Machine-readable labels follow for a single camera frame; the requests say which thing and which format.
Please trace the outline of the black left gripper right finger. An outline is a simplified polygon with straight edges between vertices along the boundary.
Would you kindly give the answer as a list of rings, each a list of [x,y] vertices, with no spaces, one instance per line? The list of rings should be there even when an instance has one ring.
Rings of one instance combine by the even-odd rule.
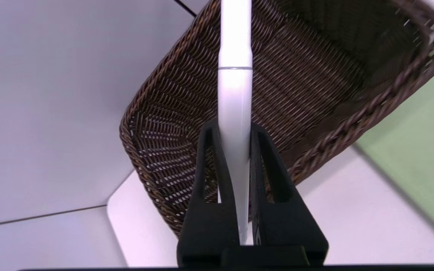
[[[258,268],[323,266],[329,243],[266,130],[251,126],[251,216]]]

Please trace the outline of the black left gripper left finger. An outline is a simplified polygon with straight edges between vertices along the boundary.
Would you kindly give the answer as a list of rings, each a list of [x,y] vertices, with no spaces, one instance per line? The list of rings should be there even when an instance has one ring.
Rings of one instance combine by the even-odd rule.
[[[220,203],[205,201],[206,150],[214,153]],[[225,268],[226,255],[240,246],[234,190],[222,148],[217,119],[199,135],[193,192],[176,248],[180,268]]]

